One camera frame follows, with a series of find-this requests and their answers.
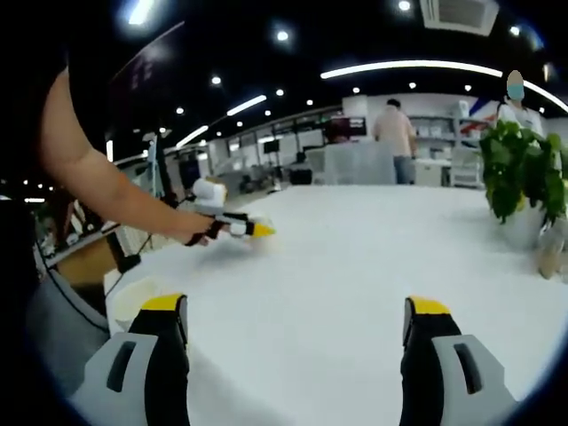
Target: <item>potted plant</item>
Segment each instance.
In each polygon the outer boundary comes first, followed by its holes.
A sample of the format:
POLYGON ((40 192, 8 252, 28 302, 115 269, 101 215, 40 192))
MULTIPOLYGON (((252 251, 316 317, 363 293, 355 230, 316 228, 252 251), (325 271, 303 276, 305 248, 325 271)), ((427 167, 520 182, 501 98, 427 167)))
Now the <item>potted plant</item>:
POLYGON ((544 223, 565 216, 560 146, 557 134, 542 138, 502 121, 480 141, 486 197, 516 249, 534 248, 544 223))

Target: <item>face mask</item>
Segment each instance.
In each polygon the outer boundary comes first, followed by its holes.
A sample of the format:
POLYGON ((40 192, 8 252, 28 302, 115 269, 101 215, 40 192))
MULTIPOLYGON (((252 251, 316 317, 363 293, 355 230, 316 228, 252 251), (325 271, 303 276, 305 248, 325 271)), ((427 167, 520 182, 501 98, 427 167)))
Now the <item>face mask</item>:
POLYGON ((521 100, 525 97, 525 87, 523 84, 510 84, 507 86, 507 93, 513 100, 521 100))

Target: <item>black ceiling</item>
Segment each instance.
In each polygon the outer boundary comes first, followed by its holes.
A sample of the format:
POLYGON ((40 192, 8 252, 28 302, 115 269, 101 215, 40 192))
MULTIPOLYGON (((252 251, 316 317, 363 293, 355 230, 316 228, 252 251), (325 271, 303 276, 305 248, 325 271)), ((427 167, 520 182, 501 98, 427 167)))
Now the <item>black ceiling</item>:
MULTIPOLYGON (((556 95, 568 92, 563 87, 568 75, 559 25, 562 13, 534 2, 532 7, 523 1, 500 2, 493 31, 483 37, 426 29, 419 0, 410 1, 412 9, 407 13, 400 12, 398 0, 333 4, 320 0, 155 0, 147 25, 134 28, 127 20, 136 1, 113 0, 105 10, 99 5, 104 2, 93 2, 90 21, 76 29, 83 34, 77 40, 88 40, 76 61, 81 63, 76 67, 74 90, 78 114, 86 130, 92 130, 92 138, 102 139, 95 133, 104 127, 106 137, 115 141, 115 158, 141 151, 140 133, 133 133, 134 129, 172 129, 165 139, 168 145, 213 122, 217 124, 210 127, 206 138, 217 131, 229 136, 307 110, 307 99, 313 100, 313 108, 340 104, 353 86, 365 94, 400 93, 410 91, 412 81, 417 83, 415 91, 464 93, 464 85, 471 84, 472 96, 497 99, 504 94, 503 82, 494 77, 439 69, 395 69, 320 79, 324 71, 370 62, 443 59, 504 71, 519 69, 526 80, 556 95), (183 25, 124 67, 142 47, 182 21, 183 25), (519 24, 539 34, 543 47, 535 49, 525 31, 512 36, 510 27, 519 24), (279 29, 289 33, 285 43, 275 40, 279 29), (133 70, 139 67, 138 76, 143 75, 147 62, 151 62, 151 76, 147 81, 141 78, 133 91, 133 70), (555 64, 557 75, 545 83, 542 66, 547 62, 555 64), (213 75, 222 78, 220 86, 211 85, 213 75), (285 91, 283 97, 274 95, 279 88, 285 91), (260 94, 268 97, 262 105, 224 118, 229 108, 260 94), (92 105, 103 107, 93 114, 92 105), (176 114, 177 107, 185 113, 176 114), (270 117, 264 116, 265 109, 272 111, 270 117), (238 120, 244 123, 241 129, 235 125, 238 120)), ((529 107, 545 106, 547 116, 564 114, 530 91, 526 101, 529 107)))

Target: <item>jeans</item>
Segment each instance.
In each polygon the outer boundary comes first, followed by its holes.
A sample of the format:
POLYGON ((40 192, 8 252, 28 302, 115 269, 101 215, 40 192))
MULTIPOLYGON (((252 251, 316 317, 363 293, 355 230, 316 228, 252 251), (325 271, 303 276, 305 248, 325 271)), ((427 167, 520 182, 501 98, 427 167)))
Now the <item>jeans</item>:
POLYGON ((394 171, 397 176, 397 185, 410 185, 414 180, 412 158, 404 155, 395 156, 394 171))

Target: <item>ceiling vent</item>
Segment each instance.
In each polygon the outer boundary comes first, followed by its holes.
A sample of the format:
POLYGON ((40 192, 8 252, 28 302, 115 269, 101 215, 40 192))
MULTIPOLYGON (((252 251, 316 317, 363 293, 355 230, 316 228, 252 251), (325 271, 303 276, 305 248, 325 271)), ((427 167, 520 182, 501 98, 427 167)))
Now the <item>ceiling vent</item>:
POLYGON ((489 36, 499 12, 494 0, 420 0, 424 26, 489 36))

